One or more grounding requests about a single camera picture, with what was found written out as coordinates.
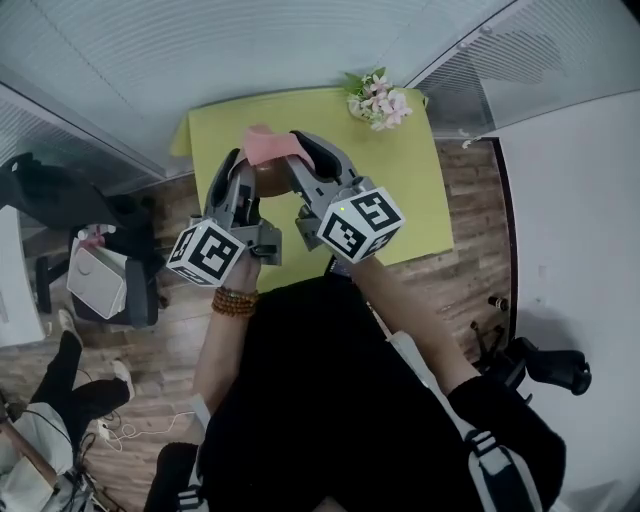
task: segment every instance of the black shirt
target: black shirt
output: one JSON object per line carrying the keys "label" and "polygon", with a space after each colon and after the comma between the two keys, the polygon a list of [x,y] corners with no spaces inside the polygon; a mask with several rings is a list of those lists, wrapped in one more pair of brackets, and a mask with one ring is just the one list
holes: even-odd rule
{"label": "black shirt", "polygon": [[[564,474],[562,440],[487,378],[462,384],[449,401],[525,459],[549,509]],[[455,425],[385,341],[359,291],[330,277],[261,298],[200,469],[212,511],[313,510],[327,495],[350,512],[482,510],[467,461]],[[169,466],[159,459],[146,510],[175,509],[161,508],[162,481],[186,487],[188,475]]]}

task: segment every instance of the table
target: table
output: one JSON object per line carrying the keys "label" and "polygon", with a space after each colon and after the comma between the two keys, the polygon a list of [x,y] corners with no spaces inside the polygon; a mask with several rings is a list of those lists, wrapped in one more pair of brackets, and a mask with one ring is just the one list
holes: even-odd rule
{"label": "table", "polygon": [[18,211],[0,210],[0,346],[43,340],[46,335],[29,283]]}
{"label": "table", "polygon": [[[191,156],[201,208],[221,162],[240,147],[247,126],[265,123],[274,132],[293,129],[323,137],[349,155],[360,175],[385,187],[407,222],[378,253],[387,265],[453,247],[449,210],[438,154],[424,110],[425,98],[406,89],[414,113],[395,130],[374,132],[353,118],[339,88],[266,94],[191,110],[171,146],[177,157]],[[330,259],[325,247],[309,253],[294,220],[301,200],[292,193],[262,199],[260,213],[282,231],[281,267],[264,266],[260,291],[321,275]]]}

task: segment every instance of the pink sponge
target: pink sponge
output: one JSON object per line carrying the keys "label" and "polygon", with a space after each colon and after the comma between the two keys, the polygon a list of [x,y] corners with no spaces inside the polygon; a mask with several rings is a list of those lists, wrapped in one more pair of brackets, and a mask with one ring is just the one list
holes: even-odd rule
{"label": "pink sponge", "polygon": [[298,155],[315,169],[313,160],[293,133],[273,133],[266,124],[255,124],[244,134],[244,152],[251,165],[288,155]]}

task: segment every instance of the shoe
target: shoe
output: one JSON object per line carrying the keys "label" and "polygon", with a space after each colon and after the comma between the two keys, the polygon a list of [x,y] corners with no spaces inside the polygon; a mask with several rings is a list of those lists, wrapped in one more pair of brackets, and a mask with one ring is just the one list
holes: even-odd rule
{"label": "shoe", "polygon": [[133,389],[133,381],[131,380],[131,373],[129,372],[129,369],[122,361],[120,361],[120,359],[114,359],[111,362],[111,366],[113,366],[113,373],[116,374],[116,377],[127,383],[127,387],[129,388],[129,400],[132,400],[133,397],[136,396],[136,392]]}
{"label": "shoe", "polygon": [[62,327],[62,330],[69,331],[71,334],[73,334],[78,339],[78,343],[80,343],[80,346],[84,347],[82,338],[76,330],[76,324],[73,321],[73,315],[68,309],[62,308],[58,310],[58,321],[60,322],[60,327]]}

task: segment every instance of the flower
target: flower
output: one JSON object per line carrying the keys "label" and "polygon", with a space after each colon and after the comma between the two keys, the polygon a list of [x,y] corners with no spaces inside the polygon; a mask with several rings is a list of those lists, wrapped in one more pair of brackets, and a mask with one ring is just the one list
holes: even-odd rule
{"label": "flower", "polygon": [[373,75],[373,83],[370,86],[371,91],[386,91],[391,89],[392,85],[387,81],[387,75],[382,75],[378,78],[378,75]]}
{"label": "flower", "polygon": [[393,88],[384,68],[379,71],[382,76],[376,73],[364,75],[360,79],[362,87],[351,85],[347,88],[350,91],[347,97],[349,112],[367,121],[375,131],[393,129],[401,124],[403,117],[412,113],[406,96]]}

